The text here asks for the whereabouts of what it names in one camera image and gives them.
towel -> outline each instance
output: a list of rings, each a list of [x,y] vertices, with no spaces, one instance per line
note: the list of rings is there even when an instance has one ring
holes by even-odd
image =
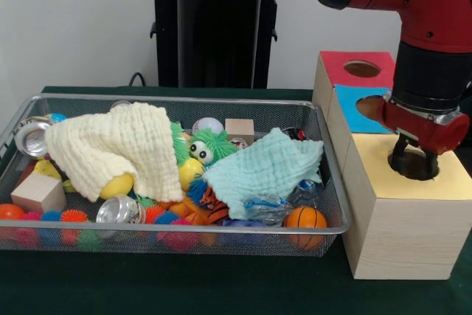
[[[95,202],[113,177],[130,173],[134,192],[155,201],[183,199],[165,108],[118,105],[107,114],[75,117],[46,131],[49,155],[76,190]]]
[[[216,197],[229,207],[231,219],[243,219],[244,201],[254,195],[287,197],[301,180],[318,175],[323,142],[291,140],[274,128],[250,147],[239,150],[204,173]]]

blue square panel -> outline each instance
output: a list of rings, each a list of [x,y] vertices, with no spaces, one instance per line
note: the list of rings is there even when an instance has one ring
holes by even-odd
[[[344,85],[335,85],[335,88],[339,104],[352,133],[391,133],[379,122],[364,117],[355,106],[360,99],[372,95],[383,95],[389,88],[360,88]]]

googly eyes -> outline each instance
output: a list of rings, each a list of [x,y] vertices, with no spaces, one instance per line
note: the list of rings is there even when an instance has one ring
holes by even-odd
[[[213,152],[207,148],[205,143],[199,140],[190,146],[190,153],[203,165],[209,164],[215,158]]]

yellow top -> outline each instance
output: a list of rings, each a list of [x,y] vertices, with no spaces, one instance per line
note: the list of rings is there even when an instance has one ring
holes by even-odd
[[[472,200],[472,179],[452,151],[438,156],[440,172],[434,179],[417,181],[395,172],[387,161],[397,135],[353,134],[353,139],[378,198]]]

plastic bag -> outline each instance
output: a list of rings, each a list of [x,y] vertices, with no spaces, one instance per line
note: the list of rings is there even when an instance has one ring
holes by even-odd
[[[312,207],[317,209],[319,205],[320,188],[320,184],[317,184],[311,180],[303,180],[287,197],[287,202],[294,206],[294,208]]]
[[[294,207],[277,195],[253,195],[244,201],[245,219],[280,226]]]

